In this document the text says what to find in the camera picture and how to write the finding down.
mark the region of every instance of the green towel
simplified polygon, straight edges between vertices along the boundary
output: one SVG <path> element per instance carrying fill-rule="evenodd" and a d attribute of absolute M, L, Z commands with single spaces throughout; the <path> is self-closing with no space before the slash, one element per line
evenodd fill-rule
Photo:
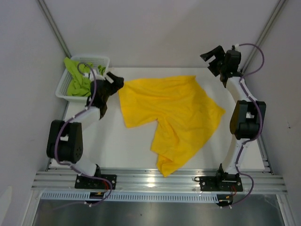
<path fill-rule="evenodd" d="M 78 61 L 70 60 L 69 58 L 64 59 L 65 66 L 67 70 L 72 75 L 72 80 L 67 89 L 68 96 L 76 96 L 76 97 L 88 97 L 91 95 L 90 92 L 90 79 L 84 77 L 79 71 L 77 70 L 77 65 L 79 64 Z M 87 66 L 80 65 L 80 71 L 83 73 L 89 73 L 90 69 Z"/>

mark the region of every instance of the wall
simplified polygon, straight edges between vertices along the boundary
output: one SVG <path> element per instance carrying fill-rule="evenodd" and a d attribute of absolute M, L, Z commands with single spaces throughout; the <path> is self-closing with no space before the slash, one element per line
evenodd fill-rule
<path fill-rule="evenodd" d="M 17 226 L 66 104 L 54 94 L 64 55 L 34 0 L 1 1 L 0 53 L 0 195 L 13 187 L 3 225 Z"/>
<path fill-rule="evenodd" d="M 114 67 L 206 67 L 200 54 L 255 42 L 278 0 L 46 2 L 72 55 L 101 53 Z"/>
<path fill-rule="evenodd" d="M 291 206 L 301 225 L 301 1 L 289 0 L 262 50 L 266 62 L 247 79 L 250 90 L 267 104 L 263 138 L 275 173 L 284 176 Z M 261 63 L 257 54 L 249 71 Z"/>

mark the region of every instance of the purple cable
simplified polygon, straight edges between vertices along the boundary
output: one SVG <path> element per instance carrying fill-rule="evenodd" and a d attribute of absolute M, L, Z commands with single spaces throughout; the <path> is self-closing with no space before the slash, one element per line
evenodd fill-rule
<path fill-rule="evenodd" d="M 251 141 L 256 140 L 256 139 L 260 136 L 261 131 L 262 131 L 262 126 L 263 126 L 262 115 L 261 115 L 259 106 L 257 105 L 256 101 L 255 101 L 253 98 L 249 97 L 249 94 L 248 94 L 247 90 L 245 89 L 245 87 L 244 87 L 243 83 L 241 82 L 241 80 L 244 79 L 246 76 L 248 76 L 248 75 L 250 75 L 250 74 L 254 74 L 254 73 L 258 72 L 258 71 L 263 67 L 263 65 L 264 65 L 264 54 L 263 54 L 263 51 L 262 51 L 258 46 L 254 45 L 254 44 L 251 44 L 251 43 L 240 44 L 239 46 L 246 46 L 246 45 L 250 45 L 250 46 L 256 47 L 256 48 L 260 51 L 260 53 L 261 53 L 261 55 L 262 55 L 262 64 L 261 64 L 261 66 L 260 66 L 257 70 L 255 70 L 255 71 L 253 71 L 253 72 L 251 72 L 251 73 L 247 73 L 247 74 L 243 75 L 243 76 L 240 78 L 240 80 L 239 80 L 239 84 L 240 84 L 240 86 L 241 86 L 243 92 L 246 94 L 246 96 L 248 97 L 248 99 L 251 100 L 251 101 L 253 102 L 253 104 L 254 104 L 254 106 L 255 106 L 255 108 L 256 108 L 256 110 L 257 110 L 257 113 L 258 113 L 258 116 L 259 116 L 259 129 L 258 129 L 257 135 L 256 135 L 254 138 L 249 139 L 249 140 L 247 140 L 247 141 L 245 141 L 245 142 L 242 143 L 242 146 L 241 146 L 241 148 L 240 148 L 240 150 L 239 150 L 239 152 L 238 152 L 237 158 L 236 158 L 236 160 L 235 160 L 235 168 L 236 168 L 237 172 L 238 172 L 240 175 L 243 175 L 243 176 L 246 176 L 246 177 L 250 178 L 250 180 L 251 180 L 251 182 L 252 182 L 252 185 L 251 185 L 251 188 L 250 188 L 248 194 L 247 194 L 245 197 L 243 197 L 241 200 L 239 200 L 239 201 L 233 203 L 232 206 L 234 206 L 234 205 L 236 205 L 236 204 L 242 202 L 243 200 L 245 200 L 245 199 L 252 193 L 252 191 L 253 191 L 253 188 L 254 188 L 254 179 L 253 179 L 250 175 L 248 175 L 248 174 L 246 174 L 246 173 L 242 173 L 242 172 L 239 170 L 239 168 L 238 168 L 237 165 L 238 165 L 239 158 L 240 158 L 240 156 L 241 156 L 241 154 L 242 154 L 242 151 L 243 151 L 243 149 L 244 149 L 244 145 L 245 145 L 246 143 L 248 143 L 248 142 L 251 142 Z"/>
<path fill-rule="evenodd" d="M 77 114 L 74 115 L 72 118 L 68 119 L 68 120 L 63 124 L 63 126 L 61 127 L 61 129 L 60 129 L 60 131 L 59 131 L 59 133 L 58 133 L 58 135 L 57 135 L 56 141 L 55 141 L 55 160 L 56 160 L 57 163 L 60 164 L 60 165 L 70 166 L 70 168 L 71 168 L 72 170 L 74 170 L 75 172 L 77 172 L 77 173 L 83 175 L 84 177 L 91 178 L 91 179 L 102 180 L 102 181 L 108 183 L 108 185 L 110 186 L 110 192 L 109 192 L 109 194 L 108 194 L 107 196 L 105 196 L 104 198 L 102 198 L 99 202 L 93 203 L 93 204 L 90 204 L 90 205 L 89 205 L 89 206 L 96 206 L 96 205 L 102 203 L 104 200 L 106 200 L 106 199 L 109 197 L 109 195 L 111 194 L 111 192 L 112 192 L 112 190 L 113 190 L 112 183 L 111 183 L 109 180 L 104 179 L 104 178 L 92 177 L 92 176 L 88 176 L 88 175 L 86 175 L 86 174 L 83 174 L 82 172 L 79 172 L 78 170 L 76 170 L 75 168 L 73 168 L 70 164 L 60 162 L 59 159 L 58 159 L 58 154 L 57 154 L 58 143 L 59 143 L 59 141 L 60 141 L 60 138 L 61 138 L 61 135 L 62 135 L 62 133 L 63 133 L 63 130 L 65 129 L 65 127 L 67 126 L 67 124 L 68 124 L 69 122 L 71 122 L 72 120 L 74 120 L 75 118 L 77 118 L 78 116 L 80 116 L 81 114 L 83 114 L 84 112 L 86 112 L 87 110 L 90 109 L 90 107 L 91 107 L 91 105 L 92 105 L 92 103 L 93 103 L 93 100 L 94 100 L 94 98 L 95 98 L 95 95 L 96 95 L 96 86 L 97 86 L 97 85 L 96 85 L 96 76 L 95 76 L 95 74 L 94 74 L 93 69 L 91 68 L 90 65 L 80 62 L 80 63 L 77 65 L 77 69 L 78 69 L 79 73 L 81 73 L 82 75 L 83 75 L 83 73 L 82 73 L 82 72 L 80 71 L 80 69 L 79 69 L 79 66 L 80 66 L 80 65 L 85 65 L 85 66 L 87 66 L 87 67 L 90 69 L 90 71 L 92 72 L 92 74 L 93 74 L 93 78 L 94 78 L 94 91 L 93 91 L 93 95 L 92 95 L 92 97 L 91 97 L 91 101 L 90 101 L 89 105 L 87 106 L 87 108 L 84 109 L 84 110 L 82 110 L 81 112 L 77 113 Z M 54 208 L 53 210 L 57 210 L 57 209 L 60 209 L 60 208 L 63 208 L 63 207 L 69 206 L 69 205 L 77 204 L 77 203 L 82 203 L 82 202 L 72 202 L 72 203 L 68 203 L 68 204 L 66 204 L 66 205 L 63 205 L 63 206 Z"/>
<path fill-rule="evenodd" d="M 242 79 L 244 79 L 245 77 L 247 77 L 247 76 L 249 76 L 249 75 L 251 75 L 251 74 L 255 74 L 256 72 L 258 72 L 258 71 L 263 67 L 263 65 L 264 65 L 264 54 L 263 54 L 263 51 L 260 49 L 259 46 L 255 45 L 255 44 L 252 44 L 252 43 L 244 43 L 244 44 L 240 44 L 239 46 L 253 46 L 253 47 L 255 47 L 256 49 L 259 50 L 259 52 L 261 53 L 261 56 L 262 56 L 262 63 L 261 63 L 261 65 L 260 65 L 260 67 L 259 67 L 257 70 L 253 71 L 253 72 L 244 74 L 244 75 L 240 78 L 240 80 L 242 80 Z"/>

